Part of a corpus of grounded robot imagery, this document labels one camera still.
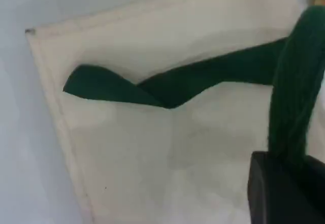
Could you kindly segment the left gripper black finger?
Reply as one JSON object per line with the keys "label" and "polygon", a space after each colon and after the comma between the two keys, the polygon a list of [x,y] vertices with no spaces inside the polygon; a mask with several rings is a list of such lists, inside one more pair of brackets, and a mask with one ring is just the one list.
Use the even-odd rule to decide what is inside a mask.
{"label": "left gripper black finger", "polygon": [[287,180],[281,164],[266,152],[253,152],[247,185],[251,223],[284,223],[280,180]]}
{"label": "left gripper black finger", "polygon": [[291,223],[324,223],[324,163],[307,156],[290,178],[298,189]]}

